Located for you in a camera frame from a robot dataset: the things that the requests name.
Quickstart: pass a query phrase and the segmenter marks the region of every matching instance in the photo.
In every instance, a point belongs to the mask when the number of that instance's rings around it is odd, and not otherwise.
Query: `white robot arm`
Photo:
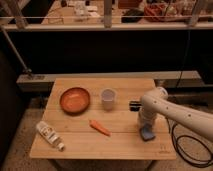
[[[152,126],[156,114],[159,113],[213,142],[213,115],[168,102],[167,98],[168,93],[162,87],[148,91],[141,97],[140,128]]]

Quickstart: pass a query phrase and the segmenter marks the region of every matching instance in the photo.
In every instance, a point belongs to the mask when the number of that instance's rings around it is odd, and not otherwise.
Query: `black wall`
[[[213,57],[212,30],[11,32],[9,35],[34,73],[181,69],[202,72],[206,67],[201,61]],[[8,47],[4,51],[11,53]]]
[[[0,168],[25,109],[17,75],[0,51]]]

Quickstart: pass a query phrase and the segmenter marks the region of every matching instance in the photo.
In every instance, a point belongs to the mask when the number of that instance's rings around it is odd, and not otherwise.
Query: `orange carrot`
[[[102,134],[110,136],[110,132],[106,128],[104,128],[101,124],[99,124],[96,120],[90,120],[89,124],[92,128],[95,128]]]

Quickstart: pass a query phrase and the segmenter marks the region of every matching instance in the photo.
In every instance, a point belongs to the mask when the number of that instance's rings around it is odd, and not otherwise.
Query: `floor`
[[[204,106],[193,106],[199,110],[205,110],[212,112]],[[35,124],[41,120],[44,108],[40,108],[40,104],[37,99],[33,99],[29,107],[26,109],[20,125],[17,129],[11,148],[5,159],[2,171],[56,171],[48,160],[42,159],[30,159],[29,151],[32,145],[33,138],[36,134]],[[192,133],[188,129],[179,126],[176,130],[177,134],[189,134],[194,137],[201,138],[210,149],[213,151],[213,143],[208,142],[202,137]],[[191,140],[185,140],[182,142],[184,148],[188,152],[193,154],[194,157],[206,159],[208,154],[198,143]],[[149,161],[97,161],[97,160],[58,160],[60,166],[64,170],[70,171],[142,171],[150,164]],[[184,162],[178,155],[176,160],[172,161],[157,161],[149,170],[158,171],[197,171],[201,170],[195,168]],[[213,171],[213,166],[202,169],[204,171]]]

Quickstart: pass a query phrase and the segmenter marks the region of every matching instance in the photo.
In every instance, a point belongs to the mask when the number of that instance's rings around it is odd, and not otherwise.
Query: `brown bowl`
[[[61,108],[70,115],[85,111],[89,104],[89,92],[81,87],[73,87],[66,90],[60,98]]]

